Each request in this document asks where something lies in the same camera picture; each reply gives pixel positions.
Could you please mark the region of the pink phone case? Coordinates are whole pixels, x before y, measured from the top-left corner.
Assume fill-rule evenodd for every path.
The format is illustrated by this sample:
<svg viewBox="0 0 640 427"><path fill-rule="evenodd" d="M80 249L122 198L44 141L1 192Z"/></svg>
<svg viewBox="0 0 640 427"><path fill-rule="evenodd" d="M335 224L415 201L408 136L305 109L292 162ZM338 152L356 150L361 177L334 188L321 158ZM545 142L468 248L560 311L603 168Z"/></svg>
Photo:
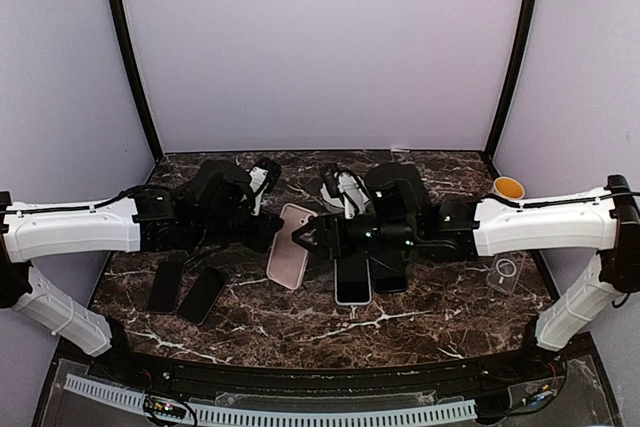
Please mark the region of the pink phone case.
<svg viewBox="0 0 640 427"><path fill-rule="evenodd" d="M292 240L292 234L315 216L315 212L292 203L282 207L280 218L284 225L274 237L266 267L266 275L271 281L289 290L301 286L309 252Z"/></svg>

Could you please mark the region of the black phone case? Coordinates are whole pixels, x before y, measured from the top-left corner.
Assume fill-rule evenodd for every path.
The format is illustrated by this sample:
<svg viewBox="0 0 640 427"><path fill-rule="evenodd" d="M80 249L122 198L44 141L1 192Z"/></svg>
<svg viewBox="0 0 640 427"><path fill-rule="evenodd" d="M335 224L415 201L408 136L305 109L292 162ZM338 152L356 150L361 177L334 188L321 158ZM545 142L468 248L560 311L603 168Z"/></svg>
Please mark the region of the black phone case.
<svg viewBox="0 0 640 427"><path fill-rule="evenodd" d="M405 263L400 252L380 252L369 258L373 289L378 294L405 292L408 288Z"/></svg>

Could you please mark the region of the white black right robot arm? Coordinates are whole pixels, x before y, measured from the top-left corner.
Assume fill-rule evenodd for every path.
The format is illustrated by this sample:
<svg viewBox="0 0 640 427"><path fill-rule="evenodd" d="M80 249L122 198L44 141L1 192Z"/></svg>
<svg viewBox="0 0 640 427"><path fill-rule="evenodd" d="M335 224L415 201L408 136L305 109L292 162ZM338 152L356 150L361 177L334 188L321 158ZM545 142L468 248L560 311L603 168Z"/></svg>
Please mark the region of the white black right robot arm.
<svg viewBox="0 0 640 427"><path fill-rule="evenodd" d="M359 252L418 252L431 261L463 261L515 251L591 248L574 284L527 327L527 345L510 360L521 381L534 379L549 352L569 340L615 299L639 290L639 209L622 175L572 195L507 200L430 201L413 164L386 163L364 177L373 211L347 218L321 215L291 238L331 261Z"/></svg>

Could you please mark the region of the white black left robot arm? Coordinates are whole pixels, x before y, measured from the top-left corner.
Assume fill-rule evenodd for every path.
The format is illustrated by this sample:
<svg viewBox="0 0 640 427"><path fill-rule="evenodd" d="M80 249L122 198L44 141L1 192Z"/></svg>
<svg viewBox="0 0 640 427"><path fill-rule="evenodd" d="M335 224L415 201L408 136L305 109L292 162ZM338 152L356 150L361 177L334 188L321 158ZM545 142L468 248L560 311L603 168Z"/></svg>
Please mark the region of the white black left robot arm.
<svg viewBox="0 0 640 427"><path fill-rule="evenodd" d="M237 243L263 253L282 220L262 209L281 167L261 158L250 170L204 162L195 176L169 188L138 185L97 201L32 204L1 194L1 306L22 313L54 336L101 358L120 383L141 374L124 328L77 303L38 270L36 258L83 252L193 252Z"/></svg>

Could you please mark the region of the clear magsafe phone case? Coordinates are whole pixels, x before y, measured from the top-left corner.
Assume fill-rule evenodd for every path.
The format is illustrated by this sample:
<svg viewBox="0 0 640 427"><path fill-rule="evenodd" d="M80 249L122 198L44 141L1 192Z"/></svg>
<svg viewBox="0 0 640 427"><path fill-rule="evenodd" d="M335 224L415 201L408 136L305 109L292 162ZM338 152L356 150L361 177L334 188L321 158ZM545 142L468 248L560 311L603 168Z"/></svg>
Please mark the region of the clear magsafe phone case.
<svg viewBox="0 0 640 427"><path fill-rule="evenodd" d="M508 252L494 257L486 276L488 287L504 295L512 295L523 271L525 256L521 252Z"/></svg>

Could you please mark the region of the white scalloped bowl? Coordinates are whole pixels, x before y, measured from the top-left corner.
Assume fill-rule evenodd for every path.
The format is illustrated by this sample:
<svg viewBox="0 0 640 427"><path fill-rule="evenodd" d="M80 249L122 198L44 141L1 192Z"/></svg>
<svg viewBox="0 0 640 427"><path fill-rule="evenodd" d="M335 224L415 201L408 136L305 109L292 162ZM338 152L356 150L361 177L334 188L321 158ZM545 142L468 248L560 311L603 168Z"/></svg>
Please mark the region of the white scalloped bowl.
<svg viewBox="0 0 640 427"><path fill-rule="evenodd" d="M332 214L344 213L344 189L341 186L337 187L337 195L331 196L327 184L322 183L320 194L322 203L328 212Z"/></svg>

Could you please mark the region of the white mug yellow inside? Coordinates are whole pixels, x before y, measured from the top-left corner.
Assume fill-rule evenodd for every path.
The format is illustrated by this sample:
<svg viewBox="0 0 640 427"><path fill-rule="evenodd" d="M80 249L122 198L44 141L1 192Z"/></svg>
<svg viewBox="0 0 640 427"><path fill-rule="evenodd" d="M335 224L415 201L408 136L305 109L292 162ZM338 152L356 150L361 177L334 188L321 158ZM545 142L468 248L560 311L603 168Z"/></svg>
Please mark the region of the white mug yellow inside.
<svg viewBox="0 0 640 427"><path fill-rule="evenodd" d="M516 179L501 176L494 180L492 193L508 200L520 200L525 196L525 188Z"/></svg>

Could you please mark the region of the black front table rail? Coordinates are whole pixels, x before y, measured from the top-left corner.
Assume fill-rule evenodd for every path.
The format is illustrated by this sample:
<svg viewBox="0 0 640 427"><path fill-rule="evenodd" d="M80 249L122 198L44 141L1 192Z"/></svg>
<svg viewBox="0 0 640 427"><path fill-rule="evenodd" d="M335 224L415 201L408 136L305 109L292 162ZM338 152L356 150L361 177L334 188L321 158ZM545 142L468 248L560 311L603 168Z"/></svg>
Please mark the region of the black front table rail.
<svg viewBox="0 0 640 427"><path fill-rule="evenodd" d="M418 392L433 392L440 398L483 398L544 379L555 385L561 385L565 378L592 379L598 387L607 382L588 333L574 337L556 355L553 366L535 364L521 375L506 373L509 366L523 365L519 351L399 367L311 370L223 366L147 354L134 358L143 370L127 381L127 386L181 400L214 400L223 394L338 398Z"/></svg>

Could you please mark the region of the black left corner post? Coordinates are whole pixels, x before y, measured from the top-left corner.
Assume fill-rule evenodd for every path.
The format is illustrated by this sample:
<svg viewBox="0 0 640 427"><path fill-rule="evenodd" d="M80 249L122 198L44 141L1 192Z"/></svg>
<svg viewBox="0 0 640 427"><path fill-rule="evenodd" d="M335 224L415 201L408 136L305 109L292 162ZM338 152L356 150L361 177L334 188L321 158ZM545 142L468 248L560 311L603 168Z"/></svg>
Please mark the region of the black left corner post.
<svg viewBox="0 0 640 427"><path fill-rule="evenodd" d="M158 163L164 157L164 152L161 147L160 139L152 119L151 109L144 92L142 77L138 68L133 42L129 31L124 0L108 1L121 60L125 69L136 113L152 158L155 163Z"/></svg>

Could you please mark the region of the black corner post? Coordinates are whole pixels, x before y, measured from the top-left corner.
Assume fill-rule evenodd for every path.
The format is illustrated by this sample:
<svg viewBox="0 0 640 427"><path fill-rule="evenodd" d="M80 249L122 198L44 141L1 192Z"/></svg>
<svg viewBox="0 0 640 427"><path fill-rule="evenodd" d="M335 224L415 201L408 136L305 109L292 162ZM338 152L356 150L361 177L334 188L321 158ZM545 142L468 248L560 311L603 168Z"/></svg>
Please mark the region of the black corner post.
<svg viewBox="0 0 640 427"><path fill-rule="evenodd" d="M138 68L133 42L129 31L124 0L108 1L121 60L125 69L136 113L152 158L155 163L158 163L164 157L164 152L161 147L160 139L152 119L151 109L144 92L142 77Z"/></svg>
<svg viewBox="0 0 640 427"><path fill-rule="evenodd" d="M514 98L531 29L536 0L521 0L511 53L496 112L484 147L485 156L493 160L497 153Z"/></svg>

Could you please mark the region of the black right corner post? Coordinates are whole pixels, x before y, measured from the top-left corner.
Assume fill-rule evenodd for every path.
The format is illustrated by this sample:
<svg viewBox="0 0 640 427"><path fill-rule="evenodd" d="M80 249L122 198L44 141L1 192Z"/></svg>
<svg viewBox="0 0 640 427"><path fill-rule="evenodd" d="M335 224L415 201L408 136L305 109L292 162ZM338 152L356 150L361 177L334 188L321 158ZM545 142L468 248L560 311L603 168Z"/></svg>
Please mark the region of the black right corner post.
<svg viewBox="0 0 640 427"><path fill-rule="evenodd" d="M521 0L511 53L496 112L484 147L485 156L493 160L497 153L514 98L531 29L536 0Z"/></svg>

